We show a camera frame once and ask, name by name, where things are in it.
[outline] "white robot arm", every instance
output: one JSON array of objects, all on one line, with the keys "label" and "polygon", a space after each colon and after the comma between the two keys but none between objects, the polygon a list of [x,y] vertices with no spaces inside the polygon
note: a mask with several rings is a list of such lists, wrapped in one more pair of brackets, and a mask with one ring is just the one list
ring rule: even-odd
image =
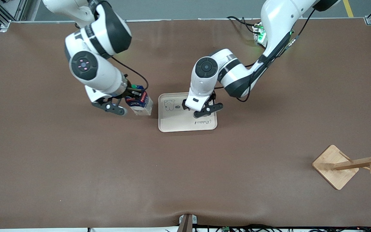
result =
[{"label": "white robot arm", "polygon": [[132,88],[127,75],[107,59],[128,49],[131,31],[107,1],[43,0],[49,10],[74,19],[81,28],[65,38],[65,54],[72,75],[85,85],[93,106],[125,115],[124,97],[140,98],[144,89]]},{"label": "white robot arm", "polygon": [[199,59],[191,75],[190,91],[185,106],[201,111],[199,115],[209,115],[206,101],[213,93],[218,80],[231,97],[244,97],[249,94],[256,82],[286,49],[290,42],[293,25],[311,6],[324,11],[338,0],[267,0],[262,6],[261,17],[264,31],[267,32],[265,51],[250,69],[246,69],[228,49],[223,49]]},{"label": "white robot arm", "polygon": [[94,15],[87,6],[87,0],[43,0],[49,11],[74,20],[80,28],[94,22]]}]

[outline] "yellow line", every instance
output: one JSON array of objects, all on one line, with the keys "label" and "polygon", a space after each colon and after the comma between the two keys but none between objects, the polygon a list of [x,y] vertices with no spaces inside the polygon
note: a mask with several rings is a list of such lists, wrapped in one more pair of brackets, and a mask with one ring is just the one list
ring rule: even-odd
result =
[{"label": "yellow line", "polygon": [[352,12],[352,8],[350,7],[350,4],[349,4],[349,0],[343,0],[343,3],[344,3],[344,7],[346,8],[346,12],[347,12],[347,16],[349,16],[349,18],[353,18],[353,12]]}]

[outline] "cable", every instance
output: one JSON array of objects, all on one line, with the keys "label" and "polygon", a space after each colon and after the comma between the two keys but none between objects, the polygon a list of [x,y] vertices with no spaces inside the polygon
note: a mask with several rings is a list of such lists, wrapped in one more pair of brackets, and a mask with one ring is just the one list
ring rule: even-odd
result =
[{"label": "cable", "polygon": [[118,99],[117,104],[115,105],[116,107],[119,106],[119,104],[121,103],[121,100],[122,98]]},{"label": "cable", "polygon": [[235,16],[229,16],[229,17],[227,17],[227,19],[235,19],[235,20],[237,20],[239,23],[245,24],[243,21],[241,21],[240,19],[238,19],[238,18],[235,17]]},{"label": "cable", "polygon": [[252,30],[249,28],[249,25],[247,25],[246,20],[244,19],[244,17],[243,17],[242,19],[243,19],[244,25],[246,25],[247,30],[249,30],[249,31],[250,31],[251,33],[253,33],[253,34],[260,35],[259,32],[254,32],[254,31],[252,31]]},{"label": "cable", "polygon": [[250,78],[249,78],[249,87],[248,87],[248,88],[249,88],[249,93],[247,94],[246,99],[241,100],[240,98],[236,97],[236,99],[237,99],[239,102],[247,102],[247,100],[249,99],[249,97],[250,97],[250,92],[251,92],[251,87],[252,87],[252,78],[253,78],[253,75],[254,75],[254,72],[250,75]]},{"label": "cable", "polygon": [[143,80],[146,82],[146,87],[143,89],[143,91],[146,91],[147,88],[148,88],[148,80],[143,76],[141,75],[139,72],[135,71],[134,69],[128,67],[127,65],[123,64],[122,62],[120,62],[119,60],[115,59],[115,57],[111,57],[113,60],[115,60],[116,62],[118,62],[120,65],[126,67],[127,69],[131,70],[133,73],[139,75],[141,78],[143,78]]},{"label": "cable", "polygon": [[251,33],[256,34],[256,35],[260,35],[259,32],[252,31],[252,30],[249,28],[249,26],[255,26],[255,25],[254,25],[254,24],[249,24],[249,23],[247,23],[247,22],[246,22],[246,19],[245,19],[244,17],[241,18],[242,21],[241,21],[240,19],[234,17],[234,16],[229,16],[229,17],[227,17],[227,19],[235,19],[235,20],[237,20],[239,23],[246,25],[247,30],[249,30]]},{"label": "cable", "polygon": [[[217,228],[217,232],[220,231],[220,229],[223,228],[223,226],[208,226],[208,225],[196,225],[193,224],[193,228]],[[234,231],[236,229],[243,229],[244,232],[271,232],[270,229],[276,229],[278,232],[282,232],[281,229],[273,227],[273,226],[267,226],[262,224],[251,224],[248,226],[233,226],[232,228]],[[364,232],[371,232],[371,227],[362,227],[362,226],[351,226],[351,227],[282,227],[283,229],[288,229],[288,232],[293,232],[293,229],[301,229],[302,231],[307,232],[344,232],[344,230],[352,229],[352,230],[362,230]]]},{"label": "cable", "polygon": [[256,62],[251,63],[251,64],[248,64],[248,65],[244,65],[244,67],[249,68],[249,67],[253,66],[255,63],[256,63]]},{"label": "cable", "polygon": [[300,32],[299,32],[299,34],[297,35],[297,37],[299,37],[300,34],[303,32],[304,28],[305,28],[306,25],[307,25],[307,22],[309,22],[309,19],[310,19],[310,17],[312,16],[312,14],[314,13],[315,10],[316,10],[316,9],[313,9],[313,11],[310,13],[309,17],[307,18],[306,22],[305,22],[304,25],[303,25],[303,28],[300,30]]}]

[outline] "wooden stand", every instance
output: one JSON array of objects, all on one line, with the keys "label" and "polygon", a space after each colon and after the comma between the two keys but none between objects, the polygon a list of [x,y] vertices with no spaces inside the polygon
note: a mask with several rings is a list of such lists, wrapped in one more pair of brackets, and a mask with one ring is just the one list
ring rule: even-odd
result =
[{"label": "wooden stand", "polygon": [[367,169],[371,174],[371,157],[352,160],[336,146],[330,145],[317,157],[312,166],[333,188],[340,190],[359,168]]}]

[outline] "brown table surface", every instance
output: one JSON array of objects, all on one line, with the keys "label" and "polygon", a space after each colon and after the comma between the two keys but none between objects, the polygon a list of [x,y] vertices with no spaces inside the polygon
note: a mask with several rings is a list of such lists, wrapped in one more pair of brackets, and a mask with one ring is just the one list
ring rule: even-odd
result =
[{"label": "brown table surface", "polygon": [[[148,78],[154,102],[188,91],[194,63],[216,49],[245,64],[262,53],[229,21],[129,26],[117,57]],[[63,54],[73,31],[11,24],[0,34],[0,228],[172,226],[183,213],[211,225],[371,226],[368,171],[338,191],[311,166],[330,144],[371,155],[363,19],[311,20],[248,102],[217,91],[225,109],[205,132],[160,132],[157,106],[125,118],[92,107]]]}]

